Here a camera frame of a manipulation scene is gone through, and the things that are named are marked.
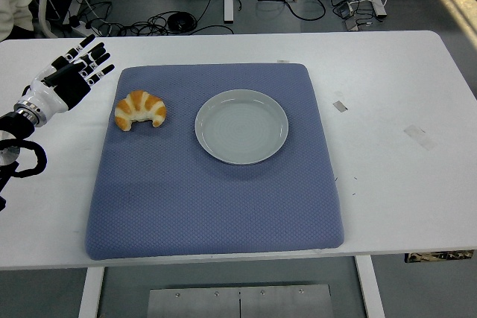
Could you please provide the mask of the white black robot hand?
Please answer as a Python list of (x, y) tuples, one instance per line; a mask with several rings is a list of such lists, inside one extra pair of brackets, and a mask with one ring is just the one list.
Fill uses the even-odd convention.
[(95, 35), (59, 56), (43, 69), (24, 90), (14, 111), (29, 118), (35, 127), (46, 124), (53, 115), (71, 110), (91, 88), (114, 69), (105, 62), (110, 54), (100, 42), (91, 48)]

